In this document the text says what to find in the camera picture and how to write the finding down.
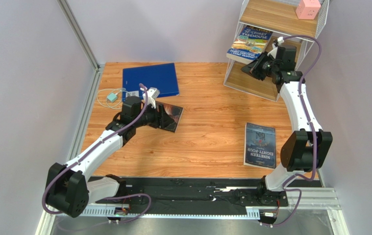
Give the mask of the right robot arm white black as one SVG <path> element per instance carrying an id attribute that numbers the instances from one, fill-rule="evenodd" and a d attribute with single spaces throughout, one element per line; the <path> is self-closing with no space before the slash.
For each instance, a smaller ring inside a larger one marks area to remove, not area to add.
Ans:
<path id="1" fill-rule="evenodd" d="M 255 79 L 271 78 L 282 97 L 291 121 L 292 134 L 280 150 L 280 165 L 265 176 L 269 191 L 284 191 L 296 177 L 312 181 L 326 159 L 333 141 L 315 119 L 307 94 L 304 74 L 296 70 L 295 46 L 274 46 L 242 71 Z"/>

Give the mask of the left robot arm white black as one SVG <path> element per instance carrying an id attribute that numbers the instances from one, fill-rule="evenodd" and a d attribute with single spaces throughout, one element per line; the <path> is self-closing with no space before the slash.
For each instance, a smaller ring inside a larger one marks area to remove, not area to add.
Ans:
<path id="1" fill-rule="evenodd" d="M 183 108 L 157 102 L 152 97 L 126 98 L 121 111 L 93 144 L 65 164 L 55 163 L 49 168 L 42 197 L 44 210 L 50 214 L 64 213 L 76 218 L 91 203 L 126 199 L 124 179 L 108 174 L 90 181 L 91 176 L 108 157 L 136 135 L 138 128 L 149 126 L 175 132 L 182 113 Z"/>

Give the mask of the blue 91-Storey Treehouse book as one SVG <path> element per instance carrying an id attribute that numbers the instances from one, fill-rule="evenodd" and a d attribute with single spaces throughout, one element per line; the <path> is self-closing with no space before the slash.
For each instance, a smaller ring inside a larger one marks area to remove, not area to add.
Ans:
<path id="1" fill-rule="evenodd" d="M 272 35 L 273 32 L 269 30 L 261 32 L 243 27 L 226 56 L 242 64 L 249 64 L 265 51 Z"/>

